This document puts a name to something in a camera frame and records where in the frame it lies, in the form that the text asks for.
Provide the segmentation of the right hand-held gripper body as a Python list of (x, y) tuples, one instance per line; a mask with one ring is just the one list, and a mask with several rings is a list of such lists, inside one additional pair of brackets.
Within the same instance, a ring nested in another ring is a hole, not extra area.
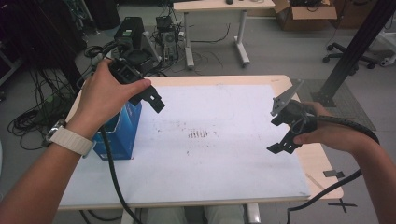
[(275, 97), (270, 112), (274, 117), (272, 123), (275, 126), (288, 124), (290, 131), (296, 135), (313, 132), (318, 127), (314, 120), (316, 116), (314, 108), (292, 99), (303, 84), (304, 82), (298, 79), (290, 88)]

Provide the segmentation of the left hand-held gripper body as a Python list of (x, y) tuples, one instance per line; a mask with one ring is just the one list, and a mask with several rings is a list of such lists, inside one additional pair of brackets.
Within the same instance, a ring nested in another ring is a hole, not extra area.
[(142, 33), (137, 47), (133, 46), (133, 40), (128, 37), (116, 38), (106, 48), (106, 56), (111, 59), (108, 66), (110, 73), (121, 84), (142, 79), (162, 62), (162, 57), (149, 39), (149, 31)]

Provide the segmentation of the blue cardboard box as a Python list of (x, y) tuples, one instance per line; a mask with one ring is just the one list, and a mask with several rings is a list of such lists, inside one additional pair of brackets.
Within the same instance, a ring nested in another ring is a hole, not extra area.
[(126, 103), (122, 110), (105, 124), (106, 137), (114, 160), (132, 158), (141, 109), (141, 104)]

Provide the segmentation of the person's left hand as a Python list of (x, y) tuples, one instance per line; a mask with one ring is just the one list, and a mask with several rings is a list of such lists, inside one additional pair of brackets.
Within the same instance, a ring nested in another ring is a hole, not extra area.
[(94, 74), (85, 81), (78, 108), (66, 124), (67, 130), (92, 139), (99, 128), (119, 113), (130, 98), (151, 85), (148, 79), (120, 84), (109, 71), (110, 63), (109, 59), (99, 62)]

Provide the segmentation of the person's right hand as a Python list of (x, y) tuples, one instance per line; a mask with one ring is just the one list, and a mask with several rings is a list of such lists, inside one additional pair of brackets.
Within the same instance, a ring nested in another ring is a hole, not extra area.
[(348, 153), (356, 152), (370, 141), (366, 135), (347, 126), (320, 121), (318, 127), (311, 133), (302, 133), (293, 138), (295, 144), (321, 143), (333, 149)]

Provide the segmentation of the black computer tower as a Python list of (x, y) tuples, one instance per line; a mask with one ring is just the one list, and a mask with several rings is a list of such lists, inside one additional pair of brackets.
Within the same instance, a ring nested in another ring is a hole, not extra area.
[(131, 43), (135, 49), (140, 49), (144, 32), (145, 29), (141, 17), (126, 17), (114, 35), (114, 39)]

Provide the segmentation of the grey open computer case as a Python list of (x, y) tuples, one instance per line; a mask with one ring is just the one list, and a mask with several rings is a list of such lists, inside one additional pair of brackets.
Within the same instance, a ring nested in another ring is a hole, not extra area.
[(176, 63), (179, 60), (180, 26), (177, 23), (173, 23), (170, 16), (160, 16), (156, 18), (156, 28), (156, 41), (161, 46), (163, 61), (169, 64)]

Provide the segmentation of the grey tape strip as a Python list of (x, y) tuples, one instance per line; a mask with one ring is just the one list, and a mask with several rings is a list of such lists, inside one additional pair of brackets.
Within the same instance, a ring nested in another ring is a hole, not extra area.
[(337, 179), (345, 177), (345, 174), (342, 171), (336, 171), (336, 170), (324, 171), (323, 174), (326, 177), (336, 177)]

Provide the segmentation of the grey floor mat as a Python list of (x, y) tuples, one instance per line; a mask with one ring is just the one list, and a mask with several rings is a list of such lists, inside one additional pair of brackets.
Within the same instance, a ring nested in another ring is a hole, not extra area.
[[(297, 90), (299, 99), (302, 102), (313, 102), (312, 94), (318, 92), (324, 82), (325, 79), (304, 79), (304, 84)], [(371, 131), (376, 130), (376, 127), (354, 97), (347, 84), (341, 85), (332, 98), (332, 106), (328, 106), (327, 110), (338, 118), (353, 120)]]

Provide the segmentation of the white table leg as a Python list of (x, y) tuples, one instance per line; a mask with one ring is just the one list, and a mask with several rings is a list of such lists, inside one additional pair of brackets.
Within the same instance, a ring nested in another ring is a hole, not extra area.
[(256, 203), (248, 203), (247, 208), (247, 223), (248, 224), (261, 224), (261, 215), (259, 206)]

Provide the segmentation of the black metal stand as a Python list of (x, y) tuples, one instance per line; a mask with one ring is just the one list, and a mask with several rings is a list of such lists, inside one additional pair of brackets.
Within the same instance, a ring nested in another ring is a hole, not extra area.
[(396, 0), (377, 0), (323, 86), (312, 94), (314, 102), (332, 106), (332, 98), (395, 11)]

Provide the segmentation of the black curtain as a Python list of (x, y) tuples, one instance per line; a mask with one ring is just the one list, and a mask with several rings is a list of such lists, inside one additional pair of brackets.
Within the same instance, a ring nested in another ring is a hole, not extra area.
[(40, 73), (55, 69), (78, 90), (75, 59), (87, 44), (63, 0), (0, 0), (0, 28)]

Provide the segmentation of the open cardboard box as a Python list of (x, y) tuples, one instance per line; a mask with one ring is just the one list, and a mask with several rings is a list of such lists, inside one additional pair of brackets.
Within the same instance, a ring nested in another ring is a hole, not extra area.
[(320, 31), (329, 20), (336, 20), (335, 6), (330, 0), (318, 0), (317, 4), (294, 6), (292, 0), (273, 0), (276, 21), (283, 31)]

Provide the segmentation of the white desk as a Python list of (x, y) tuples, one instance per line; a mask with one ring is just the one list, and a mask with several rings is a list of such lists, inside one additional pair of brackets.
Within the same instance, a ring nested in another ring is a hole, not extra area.
[(226, 4), (226, 0), (194, 0), (174, 3), (173, 9), (183, 14), (185, 32), (185, 56), (186, 65), (192, 69), (194, 64), (190, 26), (192, 18), (198, 17), (198, 21), (216, 22), (226, 24), (239, 23), (237, 36), (233, 38), (234, 45), (240, 55), (242, 66), (250, 64), (250, 59), (243, 44), (244, 31), (248, 12), (253, 9), (274, 9), (273, 0), (233, 0), (233, 4)]

